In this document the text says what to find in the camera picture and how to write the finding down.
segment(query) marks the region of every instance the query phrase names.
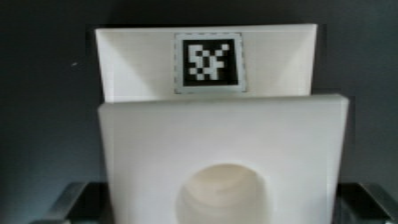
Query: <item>dark background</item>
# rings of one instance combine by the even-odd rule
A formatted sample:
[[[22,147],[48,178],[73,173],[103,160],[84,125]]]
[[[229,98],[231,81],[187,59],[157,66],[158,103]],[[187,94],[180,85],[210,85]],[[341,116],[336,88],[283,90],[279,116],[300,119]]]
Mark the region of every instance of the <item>dark background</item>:
[[[105,180],[105,24],[320,24],[313,93],[352,99],[340,179],[398,199],[396,0],[4,0],[0,23],[0,223],[41,218],[71,181]]]

